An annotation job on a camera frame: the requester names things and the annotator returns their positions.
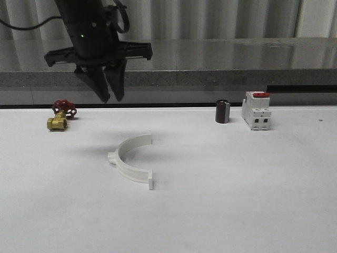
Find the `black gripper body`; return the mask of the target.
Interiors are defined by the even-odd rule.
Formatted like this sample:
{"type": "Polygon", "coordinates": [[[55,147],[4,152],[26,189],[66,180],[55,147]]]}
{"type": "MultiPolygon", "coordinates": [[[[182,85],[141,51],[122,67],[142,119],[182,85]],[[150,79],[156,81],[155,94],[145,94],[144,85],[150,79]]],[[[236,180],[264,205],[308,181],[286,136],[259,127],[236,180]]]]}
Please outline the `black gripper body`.
{"type": "Polygon", "coordinates": [[[56,6],[73,46],[48,52],[48,66],[59,62],[105,66],[120,59],[152,58],[150,43],[120,41],[118,35],[130,29],[126,6],[120,1],[109,6],[101,1],[56,1],[56,6]]]}

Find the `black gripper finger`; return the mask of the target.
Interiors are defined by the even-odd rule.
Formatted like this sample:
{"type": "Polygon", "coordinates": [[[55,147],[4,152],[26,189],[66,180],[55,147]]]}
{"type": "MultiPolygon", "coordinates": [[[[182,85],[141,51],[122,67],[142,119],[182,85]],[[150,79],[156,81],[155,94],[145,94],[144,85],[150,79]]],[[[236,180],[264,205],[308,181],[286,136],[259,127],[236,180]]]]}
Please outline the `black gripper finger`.
{"type": "Polygon", "coordinates": [[[124,97],[124,76],[127,60],[120,59],[112,62],[104,69],[105,77],[118,101],[124,97]]]}
{"type": "Polygon", "coordinates": [[[74,74],[77,78],[87,84],[103,103],[106,103],[109,100],[110,94],[101,66],[81,67],[77,65],[74,74]]]}

